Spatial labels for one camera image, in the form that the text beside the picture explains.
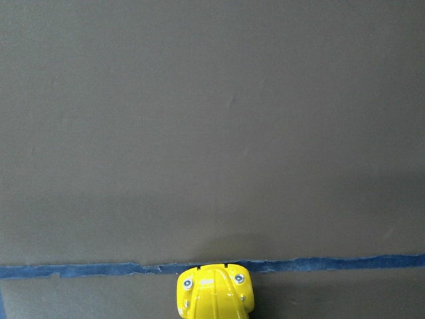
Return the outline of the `yellow beetle toy car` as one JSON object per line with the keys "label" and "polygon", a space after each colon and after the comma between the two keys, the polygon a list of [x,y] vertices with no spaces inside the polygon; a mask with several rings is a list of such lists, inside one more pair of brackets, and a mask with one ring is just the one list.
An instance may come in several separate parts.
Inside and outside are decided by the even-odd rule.
{"label": "yellow beetle toy car", "polygon": [[248,318],[255,308],[250,273],[233,263],[190,268],[177,279],[176,303],[181,318]]}

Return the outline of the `blue tape grid lines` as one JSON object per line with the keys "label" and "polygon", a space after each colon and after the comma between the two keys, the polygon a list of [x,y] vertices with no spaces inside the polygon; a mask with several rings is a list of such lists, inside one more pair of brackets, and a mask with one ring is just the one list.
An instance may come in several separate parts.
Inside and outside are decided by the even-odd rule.
{"label": "blue tape grid lines", "polygon": [[233,263],[248,269],[248,318],[423,318],[424,255],[215,263],[3,265],[2,318],[181,318],[179,275]]}

